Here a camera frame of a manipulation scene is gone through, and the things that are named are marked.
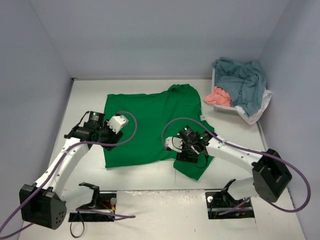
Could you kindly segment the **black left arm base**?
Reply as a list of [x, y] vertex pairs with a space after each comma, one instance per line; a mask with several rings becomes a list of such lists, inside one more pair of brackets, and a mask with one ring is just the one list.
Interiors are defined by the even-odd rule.
[[70, 222], [114, 222], [117, 217], [117, 193], [101, 191], [100, 187], [91, 183], [81, 182], [80, 190], [88, 190], [88, 195], [77, 196], [75, 207], [69, 214]]

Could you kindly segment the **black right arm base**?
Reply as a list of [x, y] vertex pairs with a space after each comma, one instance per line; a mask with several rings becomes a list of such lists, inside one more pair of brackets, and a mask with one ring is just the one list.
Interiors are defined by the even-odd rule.
[[209, 220], [254, 219], [250, 200], [234, 200], [221, 191], [206, 191], [205, 201]]

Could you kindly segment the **grey-blue t shirt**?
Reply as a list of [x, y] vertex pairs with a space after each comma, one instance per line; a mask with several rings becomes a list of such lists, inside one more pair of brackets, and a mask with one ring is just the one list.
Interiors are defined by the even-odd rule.
[[248, 116], [253, 116], [262, 106], [267, 79], [261, 63], [252, 60], [247, 63], [221, 57], [217, 59], [214, 85], [223, 89], [231, 97], [232, 107], [241, 107]]

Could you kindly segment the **pink t shirt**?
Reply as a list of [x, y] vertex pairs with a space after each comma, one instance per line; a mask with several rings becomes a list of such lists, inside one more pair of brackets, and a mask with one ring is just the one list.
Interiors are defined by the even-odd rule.
[[219, 105], [230, 107], [232, 98], [231, 96], [218, 86], [214, 86], [213, 93], [210, 93], [204, 98], [204, 102], [208, 105]]

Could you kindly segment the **white laundry basket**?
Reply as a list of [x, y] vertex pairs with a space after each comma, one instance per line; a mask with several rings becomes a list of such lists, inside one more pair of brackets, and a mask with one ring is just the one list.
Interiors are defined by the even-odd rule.
[[[212, 69], [212, 79], [211, 79], [212, 94], [214, 94], [215, 76], [216, 76], [216, 71], [213, 68]], [[214, 104], [213, 109], [215, 112], [218, 112], [218, 113], [224, 113], [224, 114], [230, 114], [230, 115], [236, 115], [236, 116], [241, 115], [235, 107]]]

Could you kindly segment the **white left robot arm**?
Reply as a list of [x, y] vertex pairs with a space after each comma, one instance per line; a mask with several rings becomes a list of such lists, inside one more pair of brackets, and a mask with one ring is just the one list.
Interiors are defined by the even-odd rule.
[[19, 191], [21, 217], [25, 222], [56, 230], [68, 213], [85, 207], [96, 209], [100, 204], [100, 188], [81, 182], [70, 193], [63, 189], [79, 161], [93, 143], [110, 151], [123, 136], [122, 128], [128, 119], [120, 114], [104, 119], [105, 114], [87, 111], [88, 120], [80, 121], [64, 136], [65, 143], [48, 169], [32, 185]]

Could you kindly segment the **green t shirt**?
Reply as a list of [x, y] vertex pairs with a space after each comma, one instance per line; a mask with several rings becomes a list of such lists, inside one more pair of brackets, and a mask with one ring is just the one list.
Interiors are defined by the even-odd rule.
[[109, 94], [104, 106], [105, 118], [118, 112], [129, 120], [122, 129], [121, 140], [133, 138], [111, 151], [104, 151], [106, 168], [175, 159], [177, 153], [165, 150], [161, 137], [176, 136], [186, 126], [199, 133], [203, 133], [204, 128], [215, 130], [201, 119], [201, 98], [189, 84], [173, 84], [160, 93]]

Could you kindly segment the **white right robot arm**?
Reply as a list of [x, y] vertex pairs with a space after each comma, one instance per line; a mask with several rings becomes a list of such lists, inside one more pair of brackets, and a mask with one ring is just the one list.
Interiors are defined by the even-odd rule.
[[247, 171], [251, 176], [232, 179], [220, 191], [219, 196], [227, 206], [235, 206], [242, 199], [260, 197], [275, 203], [292, 180], [287, 166], [277, 161], [278, 153], [272, 149], [253, 153], [221, 139], [215, 133], [194, 132], [184, 127], [176, 136], [165, 140], [167, 147], [176, 151], [178, 160], [196, 161], [200, 154], [216, 157]]

